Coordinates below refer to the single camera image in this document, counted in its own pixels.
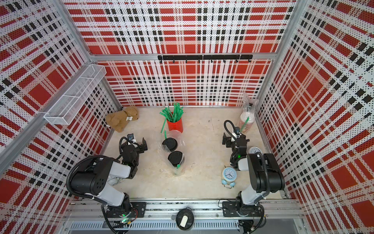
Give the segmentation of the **clear plastic carrier bag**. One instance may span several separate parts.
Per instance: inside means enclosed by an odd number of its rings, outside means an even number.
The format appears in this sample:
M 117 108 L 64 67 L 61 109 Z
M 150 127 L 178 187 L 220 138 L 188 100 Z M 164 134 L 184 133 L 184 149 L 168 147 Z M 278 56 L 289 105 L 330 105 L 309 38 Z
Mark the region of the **clear plastic carrier bag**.
M 238 125 L 240 132 L 245 134 L 255 122 L 255 112 L 259 100 L 251 98 L 249 94 L 243 94 L 242 113 L 239 116 Z

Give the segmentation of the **single green straw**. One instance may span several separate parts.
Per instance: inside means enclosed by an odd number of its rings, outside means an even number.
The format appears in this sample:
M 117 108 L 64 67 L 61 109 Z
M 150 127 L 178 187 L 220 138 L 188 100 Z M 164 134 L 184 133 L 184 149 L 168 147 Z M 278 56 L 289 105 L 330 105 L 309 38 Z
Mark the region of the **single green straw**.
M 247 131 L 247 128 L 248 128 L 248 126 L 250 124 L 250 120 L 251 120 L 250 117 L 240 118 L 240 124 L 241 124 L 240 131 L 242 133 L 244 133 L 244 132 Z

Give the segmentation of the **white lid milk tea cup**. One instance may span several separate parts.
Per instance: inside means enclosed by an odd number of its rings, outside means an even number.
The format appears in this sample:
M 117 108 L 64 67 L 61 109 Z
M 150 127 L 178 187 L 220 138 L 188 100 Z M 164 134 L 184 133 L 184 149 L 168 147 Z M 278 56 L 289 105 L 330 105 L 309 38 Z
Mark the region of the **white lid milk tea cup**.
M 255 122 L 255 116 L 252 112 L 242 112 L 239 117 L 239 128 L 241 133 L 248 131 Z

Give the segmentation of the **black lid red cup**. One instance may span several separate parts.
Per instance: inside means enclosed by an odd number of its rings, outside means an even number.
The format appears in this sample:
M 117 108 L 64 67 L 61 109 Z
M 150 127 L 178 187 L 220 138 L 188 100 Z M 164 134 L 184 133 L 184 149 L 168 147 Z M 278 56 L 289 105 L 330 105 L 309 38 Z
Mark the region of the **black lid red cup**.
M 162 142 L 162 148 L 167 152 L 173 152 L 177 149 L 177 147 L 178 142 L 175 138 L 168 137 Z

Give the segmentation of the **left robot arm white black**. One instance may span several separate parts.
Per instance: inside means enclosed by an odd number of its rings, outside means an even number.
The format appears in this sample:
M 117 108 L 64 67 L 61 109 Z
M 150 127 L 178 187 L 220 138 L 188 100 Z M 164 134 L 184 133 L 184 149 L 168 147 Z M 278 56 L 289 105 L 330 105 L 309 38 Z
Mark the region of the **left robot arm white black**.
M 107 218 L 128 218 L 135 220 L 144 217 L 146 203 L 130 202 L 125 192 L 114 188 L 111 178 L 133 179 L 139 165 L 139 155 L 148 150 L 145 139 L 138 144 L 122 137 L 120 156 L 117 159 L 98 155 L 86 157 L 70 170 L 66 186 L 74 196 L 93 199 L 103 205 L 103 215 Z

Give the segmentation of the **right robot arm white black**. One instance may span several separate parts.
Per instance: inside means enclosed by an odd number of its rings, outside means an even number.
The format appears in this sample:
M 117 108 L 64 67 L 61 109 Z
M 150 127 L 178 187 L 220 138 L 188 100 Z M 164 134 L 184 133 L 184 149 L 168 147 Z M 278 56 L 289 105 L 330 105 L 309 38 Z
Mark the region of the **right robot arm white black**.
M 260 201 L 285 187 L 284 177 L 274 155 L 247 153 L 247 142 L 244 135 L 235 140 L 223 135 L 223 145 L 232 149 L 232 155 L 231 166 L 222 171 L 222 185 L 233 188 L 240 170 L 248 171 L 250 178 L 250 185 L 240 191 L 234 201 L 222 202 L 225 217 L 261 216 L 264 209 L 260 207 Z

